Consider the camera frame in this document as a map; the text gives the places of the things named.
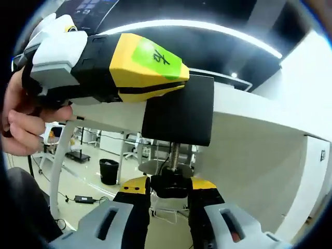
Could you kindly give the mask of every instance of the gray floor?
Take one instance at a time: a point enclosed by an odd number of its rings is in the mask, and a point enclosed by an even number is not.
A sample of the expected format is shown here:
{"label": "gray floor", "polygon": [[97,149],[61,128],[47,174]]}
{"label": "gray floor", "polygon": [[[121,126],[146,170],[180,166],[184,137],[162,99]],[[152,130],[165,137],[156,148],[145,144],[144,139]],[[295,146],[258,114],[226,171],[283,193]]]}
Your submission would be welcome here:
{"label": "gray floor", "polygon": [[[112,198],[117,193],[119,185],[107,186],[101,183],[99,159],[108,158],[118,161],[119,156],[85,144],[83,144],[83,153],[91,156],[91,160],[84,164],[76,163],[67,158],[64,160],[65,167],[68,170],[62,169],[59,191],[64,195],[68,195],[69,198],[74,198],[75,195],[92,196],[94,199],[98,199],[102,196]],[[28,171],[29,167],[26,157],[16,157],[11,155],[6,157],[7,166],[9,168],[15,166]],[[49,161],[47,161],[43,167],[43,173],[49,179],[51,167],[52,163]],[[142,176],[142,172],[140,172],[137,167],[138,163],[135,159],[124,160],[121,171],[121,182]],[[34,161],[33,169],[39,186],[43,191],[49,193],[49,182],[43,175],[38,174],[38,166]],[[157,198],[153,196],[151,201],[152,203],[155,203]],[[93,205],[78,204],[72,201],[66,203],[65,198],[60,194],[58,195],[58,203],[61,218],[65,219],[68,227],[72,227],[73,229],[77,228],[78,221],[84,215],[98,205],[98,203]],[[163,208],[181,209],[183,208],[184,203],[185,200],[158,199],[158,206]],[[182,215],[177,215],[177,217],[175,217],[174,213],[162,211],[157,212],[157,215],[159,218],[151,217],[150,219],[145,248],[186,249],[191,247],[192,239],[190,236],[188,220],[185,217]]]}

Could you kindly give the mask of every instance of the human hand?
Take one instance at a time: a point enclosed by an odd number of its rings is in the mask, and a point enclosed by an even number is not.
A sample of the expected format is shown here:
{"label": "human hand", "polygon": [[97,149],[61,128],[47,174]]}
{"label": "human hand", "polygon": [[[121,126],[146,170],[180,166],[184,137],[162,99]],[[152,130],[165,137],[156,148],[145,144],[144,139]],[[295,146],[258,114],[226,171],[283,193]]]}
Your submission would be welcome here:
{"label": "human hand", "polygon": [[27,156],[38,150],[38,136],[44,133],[45,122],[66,121],[73,114],[72,108],[65,106],[59,110],[43,109],[39,117],[28,115],[37,105],[22,88],[23,69],[10,79],[2,113],[2,128],[10,129],[12,134],[12,137],[2,136],[3,151],[15,156]]}

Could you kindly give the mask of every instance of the cable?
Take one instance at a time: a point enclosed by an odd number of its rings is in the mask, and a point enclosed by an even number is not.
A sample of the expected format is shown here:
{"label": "cable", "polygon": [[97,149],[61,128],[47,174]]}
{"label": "cable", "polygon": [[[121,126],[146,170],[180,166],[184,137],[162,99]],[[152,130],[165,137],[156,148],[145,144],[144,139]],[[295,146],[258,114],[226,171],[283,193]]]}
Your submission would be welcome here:
{"label": "cable", "polygon": [[14,158],[11,155],[11,160],[12,160],[12,166],[15,167],[15,163],[14,163]]}
{"label": "cable", "polygon": [[167,160],[170,158],[171,149],[172,149],[172,143],[170,142],[170,151],[169,151],[168,157],[167,157],[166,160],[161,164],[161,166],[160,166],[160,168],[159,168],[158,175],[160,175],[161,170],[162,170],[164,164],[165,164],[165,163],[167,162]]}
{"label": "cable", "polygon": [[168,219],[165,219],[165,218],[162,218],[162,217],[157,216],[157,212],[156,212],[156,210],[154,210],[154,211],[155,211],[155,214],[154,214],[154,217],[155,217],[155,218],[157,218],[157,219],[161,219],[161,220],[164,220],[165,222],[168,222],[168,223],[170,223],[170,224],[172,224],[172,225],[176,225],[176,224],[177,224],[177,212],[176,212],[176,211],[160,210],[160,211],[165,212],[165,213],[173,213],[173,214],[175,215],[175,222],[171,222],[171,221],[169,221]]}
{"label": "cable", "polygon": [[166,207],[159,207],[158,210],[161,211],[169,211],[169,212],[181,212],[181,211],[189,211],[189,209],[168,209]]}
{"label": "cable", "polygon": [[10,165],[10,167],[12,168],[12,165],[11,165],[11,162],[10,162],[9,155],[8,155],[8,153],[6,153],[6,154],[7,154],[7,157],[8,157],[8,162],[9,162],[9,165]]}
{"label": "cable", "polygon": [[104,201],[109,201],[109,198],[106,197],[106,196],[103,196],[103,197],[100,197],[99,200],[96,200],[96,202],[99,202],[99,205],[100,205],[100,202],[101,202],[102,200],[104,200]]}
{"label": "cable", "polygon": [[[59,226],[59,224],[58,224],[58,221],[60,221],[60,220],[63,221],[63,223],[64,223],[64,228],[60,228],[60,226]],[[58,227],[61,229],[61,231],[63,231],[64,229],[66,229],[67,224],[66,224],[66,221],[65,221],[64,219],[56,219],[55,221],[57,222],[57,225],[58,225]]]}
{"label": "cable", "polygon": [[30,174],[33,178],[35,178],[35,174],[33,173],[33,168],[32,168],[32,161],[31,161],[31,155],[28,155],[27,156],[27,163],[29,165],[29,171],[30,171]]}
{"label": "cable", "polygon": [[[43,177],[45,177],[45,179],[50,183],[50,182],[51,182],[50,179],[47,178],[47,176],[43,173],[43,171],[41,170],[41,168],[40,168],[39,164],[37,163],[36,159],[35,159],[33,156],[31,156],[31,158],[32,158],[32,159],[35,161],[35,163],[37,164],[37,166],[38,166],[38,168],[39,168],[39,171],[41,172],[41,175],[42,175]],[[73,199],[70,199],[67,195],[64,195],[64,194],[61,193],[60,191],[58,191],[58,193],[59,193],[60,195],[62,195],[62,196],[65,198],[65,202],[74,201]]]}
{"label": "cable", "polygon": [[[95,135],[99,135],[98,133],[93,132],[93,131],[89,131],[89,130],[87,130],[87,132],[93,133],[93,134],[95,134]],[[120,139],[120,138],[118,138],[118,137],[112,137],[112,136],[108,136],[108,135],[105,135],[105,134],[100,134],[100,136],[105,136],[105,137],[108,137],[108,138],[110,138],[110,139],[122,140],[122,141],[126,141],[126,142],[132,142],[132,143],[134,142],[134,141],[131,141],[131,140]],[[169,148],[168,146],[163,146],[163,145],[144,144],[144,143],[140,143],[140,142],[136,142],[136,143],[138,143],[138,144],[142,144],[142,145],[145,145],[145,146],[155,146],[155,147]]]}

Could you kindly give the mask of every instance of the white wall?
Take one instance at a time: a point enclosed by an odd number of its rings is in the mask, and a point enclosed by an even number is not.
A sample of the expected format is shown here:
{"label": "white wall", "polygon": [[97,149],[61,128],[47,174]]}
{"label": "white wall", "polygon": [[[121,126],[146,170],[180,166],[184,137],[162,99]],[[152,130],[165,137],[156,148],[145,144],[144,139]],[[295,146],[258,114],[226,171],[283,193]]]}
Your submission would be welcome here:
{"label": "white wall", "polygon": [[[300,186],[296,197],[281,226],[275,235],[285,241],[291,241],[306,222],[314,208],[323,186],[329,157],[329,142],[305,136],[305,148],[301,155]],[[321,160],[322,150],[326,151]]]}
{"label": "white wall", "polygon": [[311,31],[281,66],[253,93],[295,110],[299,119],[332,138],[332,51],[328,42]]}
{"label": "white wall", "polygon": [[[332,155],[332,144],[330,144],[329,155]],[[332,156],[329,157],[322,189],[316,200],[315,206],[310,213],[310,217],[316,218],[322,211],[321,205],[325,205],[327,196],[332,194]]]}
{"label": "white wall", "polygon": [[246,210],[264,231],[276,232],[296,196],[303,172],[303,136],[221,139],[197,155],[195,176],[216,184],[226,202]]}

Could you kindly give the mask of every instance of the metal screw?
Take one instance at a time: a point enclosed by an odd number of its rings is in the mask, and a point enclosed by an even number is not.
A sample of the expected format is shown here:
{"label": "metal screw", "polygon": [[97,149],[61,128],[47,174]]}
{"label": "metal screw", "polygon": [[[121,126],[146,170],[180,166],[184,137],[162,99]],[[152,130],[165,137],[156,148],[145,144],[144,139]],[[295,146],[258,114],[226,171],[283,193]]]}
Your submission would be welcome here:
{"label": "metal screw", "polygon": [[180,145],[181,144],[172,143],[172,148],[171,148],[171,170],[173,172],[175,172],[175,170],[177,169]]}

